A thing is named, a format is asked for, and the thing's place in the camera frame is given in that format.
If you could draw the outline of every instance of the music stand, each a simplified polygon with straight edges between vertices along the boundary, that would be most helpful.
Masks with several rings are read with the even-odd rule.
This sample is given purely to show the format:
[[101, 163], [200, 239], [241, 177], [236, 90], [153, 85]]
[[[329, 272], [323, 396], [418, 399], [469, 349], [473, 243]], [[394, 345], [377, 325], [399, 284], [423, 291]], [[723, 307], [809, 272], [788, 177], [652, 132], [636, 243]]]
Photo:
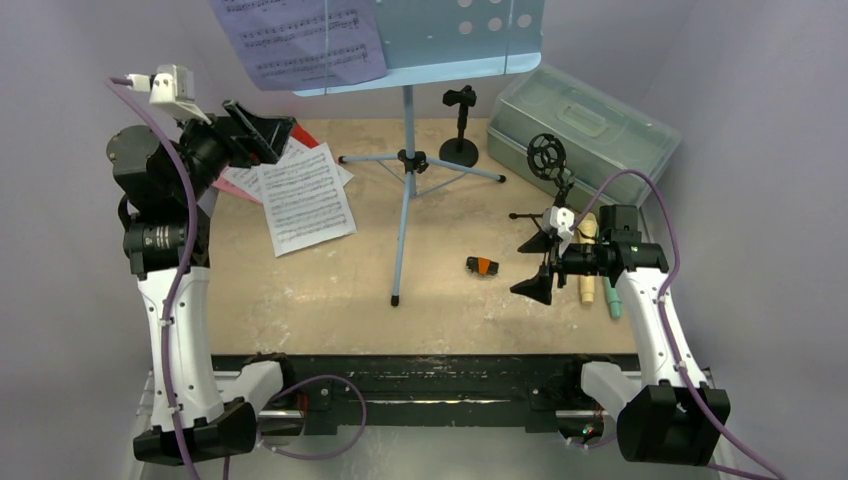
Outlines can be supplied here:
[[[506, 181], [503, 175], [445, 162], [415, 150], [413, 85], [524, 73], [536, 68], [542, 60], [544, 6], [544, 0], [376, 0], [387, 75], [356, 85], [295, 92], [299, 96], [315, 96], [403, 87], [406, 148], [390, 154], [339, 157], [340, 163], [378, 162], [404, 183], [392, 306], [400, 304], [409, 201], [468, 174]], [[405, 178], [386, 167], [386, 160], [403, 163]], [[416, 175], [424, 173], [429, 165], [460, 175], [419, 193]]]

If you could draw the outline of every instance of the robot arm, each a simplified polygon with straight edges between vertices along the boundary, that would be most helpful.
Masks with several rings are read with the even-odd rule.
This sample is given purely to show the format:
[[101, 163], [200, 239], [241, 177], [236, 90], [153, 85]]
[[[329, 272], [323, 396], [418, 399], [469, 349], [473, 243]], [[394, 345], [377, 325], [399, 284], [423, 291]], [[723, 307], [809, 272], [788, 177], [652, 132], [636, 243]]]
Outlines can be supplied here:
[[568, 244], [574, 235], [573, 213], [551, 207], [542, 215], [540, 231], [519, 248], [544, 253], [539, 273], [511, 288], [550, 305], [552, 277], [559, 286], [568, 275], [609, 277], [630, 316], [642, 370], [642, 386], [627, 379], [611, 363], [583, 366], [581, 389], [616, 421], [622, 456], [629, 461], [706, 465], [719, 432], [704, 417], [686, 388], [663, 329], [659, 308], [665, 308], [672, 334], [692, 383], [716, 417], [724, 423], [730, 403], [723, 390], [709, 388], [683, 336], [671, 293], [660, 301], [668, 263], [657, 244], [641, 241], [636, 207], [601, 207], [597, 244]]
[[[150, 103], [173, 116], [183, 130], [179, 141], [171, 143], [197, 197], [227, 166], [276, 163], [295, 125], [291, 117], [257, 117], [233, 101], [223, 105], [229, 117], [204, 114], [193, 103], [193, 79], [185, 67], [164, 65], [152, 77], [128, 75], [127, 80], [131, 90], [150, 91]], [[206, 330], [209, 217], [199, 208], [194, 212], [197, 235], [189, 268], [180, 280], [172, 316], [162, 320], [167, 317], [164, 300], [189, 248], [184, 186], [160, 139], [146, 126], [121, 130], [106, 151], [115, 181], [125, 192], [118, 208], [124, 252], [144, 299], [153, 353], [152, 428], [133, 440], [135, 456], [164, 465], [182, 463], [175, 410], [193, 461], [250, 452], [256, 443], [257, 415], [293, 380], [291, 367], [285, 355], [260, 355], [226, 391], [218, 391]], [[130, 214], [128, 204], [137, 212]], [[168, 404], [166, 382], [173, 386], [176, 408]]]

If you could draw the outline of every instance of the sheet music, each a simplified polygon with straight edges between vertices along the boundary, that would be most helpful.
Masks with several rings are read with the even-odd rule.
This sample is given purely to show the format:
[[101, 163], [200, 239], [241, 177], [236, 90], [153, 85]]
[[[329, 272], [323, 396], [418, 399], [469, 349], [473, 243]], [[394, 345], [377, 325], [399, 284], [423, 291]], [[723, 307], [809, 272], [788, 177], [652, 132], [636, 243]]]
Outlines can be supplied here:
[[326, 143], [259, 167], [275, 256], [356, 233], [336, 167]]
[[386, 75], [373, 0], [210, 0], [260, 90], [352, 85]]
[[[289, 138], [286, 143], [286, 148], [283, 150], [283, 156], [280, 161], [291, 159], [303, 152], [309, 151], [309, 148], [296, 138]], [[259, 167], [253, 168], [228, 168], [221, 174], [221, 178], [232, 183], [236, 187], [243, 190], [245, 193], [262, 203], [262, 192], [259, 189]], [[342, 186], [347, 185], [353, 178], [353, 174], [342, 168], [341, 165], [336, 165], [339, 171], [339, 177], [342, 180]]]

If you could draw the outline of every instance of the wooden surface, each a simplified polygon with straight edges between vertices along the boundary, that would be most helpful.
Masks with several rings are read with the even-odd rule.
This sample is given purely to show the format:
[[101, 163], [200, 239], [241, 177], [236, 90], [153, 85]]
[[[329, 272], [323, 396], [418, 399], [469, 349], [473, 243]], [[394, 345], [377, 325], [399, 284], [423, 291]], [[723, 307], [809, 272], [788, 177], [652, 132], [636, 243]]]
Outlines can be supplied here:
[[[306, 120], [333, 154], [395, 152], [400, 120]], [[456, 134], [455, 120], [421, 120], [416, 149], [431, 156]], [[311, 354], [627, 353], [628, 320], [612, 320], [598, 280], [596, 302], [580, 305], [577, 279], [547, 307], [509, 293], [532, 277], [541, 258], [516, 248], [535, 232], [510, 212], [541, 213], [552, 199], [486, 152], [486, 122], [467, 136], [481, 151], [476, 168], [503, 173], [504, 184], [466, 176], [410, 202], [401, 304], [389, 304], [403, 184], [377, 163], [348, 164], [345, 191], [358, 232], [275, 258], [262, 207], [220, 194], [212, 218], [208, 320], [213, 353]], [[388, 162], [399, 174], [402, 165]], [[418, 189], [454, 172], [430, 166]], [[496, 277], [465, 268], [468, 256], [500, 262]]]

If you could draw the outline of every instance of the transparent storage box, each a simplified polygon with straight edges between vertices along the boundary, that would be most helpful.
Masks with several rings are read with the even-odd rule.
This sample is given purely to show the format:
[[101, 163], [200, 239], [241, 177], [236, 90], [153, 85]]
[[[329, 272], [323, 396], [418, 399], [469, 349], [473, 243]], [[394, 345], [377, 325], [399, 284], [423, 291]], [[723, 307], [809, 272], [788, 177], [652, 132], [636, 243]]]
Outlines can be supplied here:
[[[680, 133], [673, 128], [546, 65], [521, 75], [501, 92], [488, 133], [493, 159], [551, 194], [556, 192], [553, 182], [530, 173], [526, 148], [540, 133], [559, 138], [577, 180], [569, 203], [578, 210], [586, 206], [586, 194], [594, 194], [618, 171], [633, 168], [659, 179], [680, 143]], [[640, 206], [650, 188], [628, 175], [604, 193], [606, 204]]]

